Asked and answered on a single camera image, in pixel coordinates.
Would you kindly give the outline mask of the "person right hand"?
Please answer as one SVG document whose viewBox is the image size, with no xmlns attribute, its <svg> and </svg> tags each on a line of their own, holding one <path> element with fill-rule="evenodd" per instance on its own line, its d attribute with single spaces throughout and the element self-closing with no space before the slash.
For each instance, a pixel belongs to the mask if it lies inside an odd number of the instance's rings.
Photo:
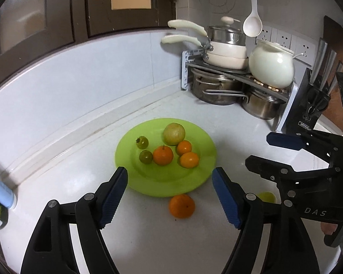
<svg viewBox="0 0 343 274">
<path fill-rule="evenodd" d="M 320 228 L 323 234 L 331 236 L 337 229 L 337 224 L 321 222 Z"/>
</svg>

